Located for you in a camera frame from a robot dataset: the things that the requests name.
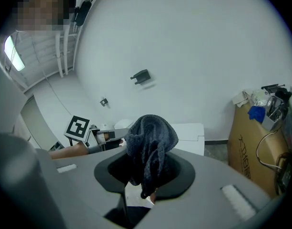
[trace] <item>floor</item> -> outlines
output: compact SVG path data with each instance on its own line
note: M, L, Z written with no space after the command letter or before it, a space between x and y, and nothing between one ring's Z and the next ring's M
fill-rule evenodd
M226 145L206 145L204 156L220 160L228 165L227 146ZM153 204L141 198L141 186L133 186L129 182L125 188L127 206L143 206L152 208Z

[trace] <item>cardboard box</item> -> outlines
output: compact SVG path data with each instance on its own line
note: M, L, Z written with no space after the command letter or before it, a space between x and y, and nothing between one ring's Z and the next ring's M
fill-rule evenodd
M267 135L259 122L250 120L249 103L241 108L236 106L232 131L228 140L229 165L260 186L271 198L277 196L275 191L275 172L260 164L256 157L256 148L261 139ZM275 165L280 154L289 152L280 129L277 133L266 137L258 148L262 162Z

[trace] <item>ceiling light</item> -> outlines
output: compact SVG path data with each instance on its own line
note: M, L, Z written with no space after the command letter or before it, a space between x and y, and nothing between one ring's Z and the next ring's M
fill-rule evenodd
M17 69L17 71L21 71L25 68L25 65L22 62L16 48L13 45L13 41L9 36L5 41L4 52L6 53L9 60L12 62L12 65Z

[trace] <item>wall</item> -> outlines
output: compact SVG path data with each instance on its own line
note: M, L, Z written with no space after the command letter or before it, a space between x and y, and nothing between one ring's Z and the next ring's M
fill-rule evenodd
M38 145L42 149L50 150L58 140L46 124L34 98L25 104L21 115Z
M134 85L143 69L152 81ZM227 139L237 93L292 83L292 37L267 0L97 0L76 71L110 121L157 114Z
M70 145L69 140L63 133L72 115L90 119L92 124L98 126L103 121L100 116L96 115L96 108L93 108L93 104L81 87L75 72L71 71L63 78L60 78L59 74L55 74L49 78L49 81L64 106L47 81L42 81L34 86L33 95L45 122L61 144L67 147Z

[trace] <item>black baseboard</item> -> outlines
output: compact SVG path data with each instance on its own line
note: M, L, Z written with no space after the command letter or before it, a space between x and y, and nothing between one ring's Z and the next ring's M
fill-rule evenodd
M218 141L205 141L205 145L225 145L228 140L218 140Z

